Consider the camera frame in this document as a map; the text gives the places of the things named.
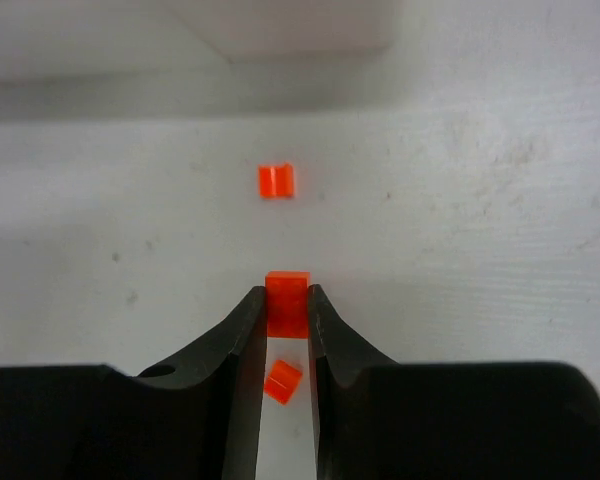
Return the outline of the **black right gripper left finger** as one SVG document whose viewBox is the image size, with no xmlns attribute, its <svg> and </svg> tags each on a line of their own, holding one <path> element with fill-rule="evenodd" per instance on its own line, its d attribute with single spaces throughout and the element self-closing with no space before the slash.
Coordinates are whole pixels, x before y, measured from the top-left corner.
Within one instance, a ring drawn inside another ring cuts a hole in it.
<svg viewBox="0 0 600 480">
<path fill-rule="evenodd" d="M 105 365 L 0 367 L 0 479 L 251 479 L 265 291 L 136 376 Z"/>
</svg>

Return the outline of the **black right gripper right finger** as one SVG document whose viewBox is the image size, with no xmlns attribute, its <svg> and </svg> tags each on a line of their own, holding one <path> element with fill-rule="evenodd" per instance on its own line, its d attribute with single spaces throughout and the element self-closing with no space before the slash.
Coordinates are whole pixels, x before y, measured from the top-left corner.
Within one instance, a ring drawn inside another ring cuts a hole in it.
<svg viewBox="0 0 600 480">
<path fill-rule="evenodd" d="M 308 293 L 320 479 L 600 479 L 600 396 L 562 362 L 403 364 Z"/>
</svg>

